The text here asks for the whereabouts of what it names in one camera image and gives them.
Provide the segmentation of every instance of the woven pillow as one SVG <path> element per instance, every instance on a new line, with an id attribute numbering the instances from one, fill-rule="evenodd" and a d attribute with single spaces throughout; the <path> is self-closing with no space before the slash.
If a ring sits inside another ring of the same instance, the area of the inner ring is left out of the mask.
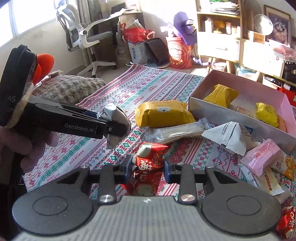
<path id="1" fill-rule="evenodd" d="M 105 82 L 100 78 L 59 74 L 43 80 L 32 94 L 74 105 L 104 85 Z"/>

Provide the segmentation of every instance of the stack of papers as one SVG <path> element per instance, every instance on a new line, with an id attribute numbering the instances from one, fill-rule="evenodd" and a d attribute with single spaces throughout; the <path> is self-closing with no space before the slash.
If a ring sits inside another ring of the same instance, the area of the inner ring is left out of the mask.
<path id="1" fill-rule="evenodd" d="M 211 2 L 211 12 L 239 15 L 239 5 L 232 2 Z"/>

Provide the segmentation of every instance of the human hand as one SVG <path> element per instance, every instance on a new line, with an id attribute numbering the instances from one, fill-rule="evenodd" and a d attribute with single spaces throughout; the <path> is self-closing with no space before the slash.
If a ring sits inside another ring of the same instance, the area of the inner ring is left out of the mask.
<path id="1" fill-rule="evenodd" d="M 55 132 L 37 129 L 30 141 L 15 130 L 0 126 L 0 164 L 5 161 L 2 160 L 2 154 L 7 146 L 11 151 L 25 156 L 21 161 L 21 168 L 25 173 L 30 172 L 44 155 L 46 144 L 55 147 L 58 143 L 59 138 Z"/>

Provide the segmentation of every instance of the drawer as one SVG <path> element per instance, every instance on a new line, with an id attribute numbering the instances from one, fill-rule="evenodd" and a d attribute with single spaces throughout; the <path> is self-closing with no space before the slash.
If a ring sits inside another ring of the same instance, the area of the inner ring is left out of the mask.
<path id="1" fill-rule="evenodd" d="M 199 55 L 239 61 L 239 46 L 240 40 L 228 34 L 197 33 L 197 52 Z"/>
<path id="2" fill-rule="evenodd" d="M 268 45 L 245 41 L 242 64 L 247 68 L 281 78 L 284 55 L 273 51 Z"/>

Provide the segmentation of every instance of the red bucket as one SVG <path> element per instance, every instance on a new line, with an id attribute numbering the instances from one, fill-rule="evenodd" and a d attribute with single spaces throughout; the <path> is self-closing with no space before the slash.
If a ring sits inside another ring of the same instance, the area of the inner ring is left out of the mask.
<path id="1" fill-rule="evenodd" d="M 186 45 L 182 37 L 166 37 L 168 52 L 170 54 L 170 66 L 174 69 L 189 69 L 192 67 L 191 45 Z"/>

